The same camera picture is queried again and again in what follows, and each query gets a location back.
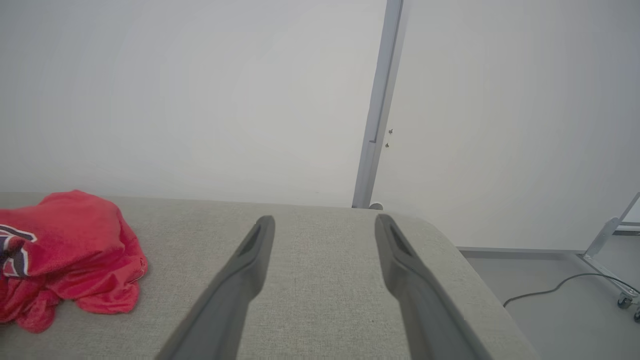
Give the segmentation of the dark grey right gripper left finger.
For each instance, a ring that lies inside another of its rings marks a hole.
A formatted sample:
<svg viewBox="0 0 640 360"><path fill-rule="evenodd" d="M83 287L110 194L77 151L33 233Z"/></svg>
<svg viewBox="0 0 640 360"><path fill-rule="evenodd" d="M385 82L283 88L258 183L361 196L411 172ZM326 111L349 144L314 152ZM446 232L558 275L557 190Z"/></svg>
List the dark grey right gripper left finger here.
<svg viewBox="0 0 640 360"><path fill-rule="evenodd" d="M249 304L263 289L275 219L257 219L170 335L158 360L235 360Z"/></svg>

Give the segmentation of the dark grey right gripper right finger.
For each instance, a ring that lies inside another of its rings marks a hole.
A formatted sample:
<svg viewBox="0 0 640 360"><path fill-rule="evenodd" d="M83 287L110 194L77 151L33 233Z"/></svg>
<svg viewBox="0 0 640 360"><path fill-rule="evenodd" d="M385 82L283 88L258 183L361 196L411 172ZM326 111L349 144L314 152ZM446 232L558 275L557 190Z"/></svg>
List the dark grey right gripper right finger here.
<svg viewBox="0 0 640 360"><path fill-rule="evenodd" d="M398 301L413 360L491 360L492 356L393 217L375 218L386 289Z"/></svg>

